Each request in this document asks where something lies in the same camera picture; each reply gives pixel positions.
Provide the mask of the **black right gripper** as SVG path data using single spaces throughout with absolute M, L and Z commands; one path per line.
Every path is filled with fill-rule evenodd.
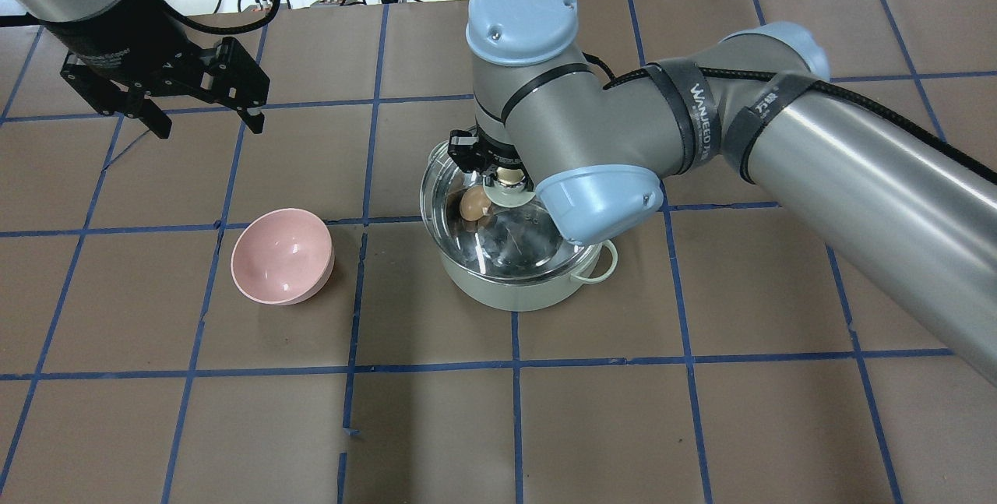
M 484 130 L 452 130 L 446 142 L 446 155 L 464 174 L 526 170 L 514 145 L 493 139 Z

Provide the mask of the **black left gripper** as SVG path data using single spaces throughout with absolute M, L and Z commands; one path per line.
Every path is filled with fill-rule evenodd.
M 188 97 L 228 107 L 252 134 L 263 132 L 270 78 L 235 37 L 202 47 L 185 34 L 63 33 L 61 43 L 62 78 L 96 112 L 121 112 L 168 139 L 172 121 L 152 99 Z

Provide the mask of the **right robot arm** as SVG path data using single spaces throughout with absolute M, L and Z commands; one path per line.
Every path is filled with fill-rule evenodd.
M 570 244 L 662 205 L 661 182 L 723 157 L 987 380 L 996 374 L 995 173 L 830 82 L 807 29 L 779 22 L 602 84 L 577 0 L 470 0 L 476 125 L 460 170 L 523 171 Z

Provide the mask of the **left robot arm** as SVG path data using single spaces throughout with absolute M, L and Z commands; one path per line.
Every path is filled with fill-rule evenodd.
M 165 0 L 16 0 L 22 16 L 6 24 L 37 24 L 68 50 L 60 74 L 98 114 L 142 122 L 161 139 L 171 119 L 156 98 L 190 97 L 234 111 L 255 134 L 270 78 L 238 36 L 277 17 L 238 27 L 197 22 Z

